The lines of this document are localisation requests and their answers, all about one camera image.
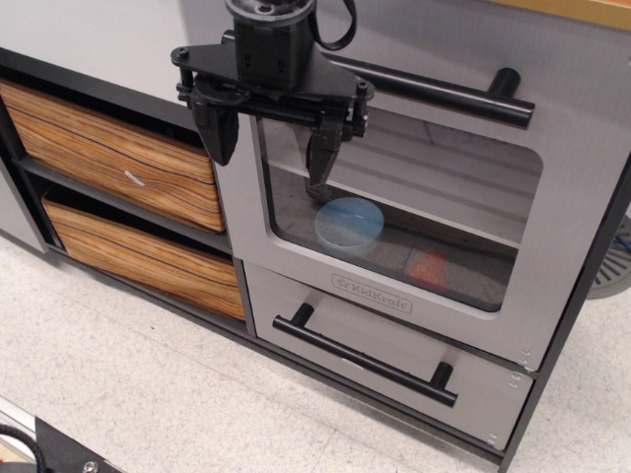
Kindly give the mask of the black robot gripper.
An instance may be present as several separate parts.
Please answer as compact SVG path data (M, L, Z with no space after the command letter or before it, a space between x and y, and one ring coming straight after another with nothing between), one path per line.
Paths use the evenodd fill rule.
M325 57L346 47L322 40L314 1L229 1L232 40L180 46L178 97L191 110L209 157L226 166L239 137L239 114L298 123L311 130L309 186L325 184L343 143L367 128L373 86Z

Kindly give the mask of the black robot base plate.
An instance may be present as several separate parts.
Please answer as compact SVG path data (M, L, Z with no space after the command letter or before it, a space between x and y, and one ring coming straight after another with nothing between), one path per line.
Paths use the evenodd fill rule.
M82 444L69 438L47 422L35 419L35 437L6 424L1 436L15 440L33 458L34 463L9 461L1 463L2 472L98 472L119 473L121 469Z

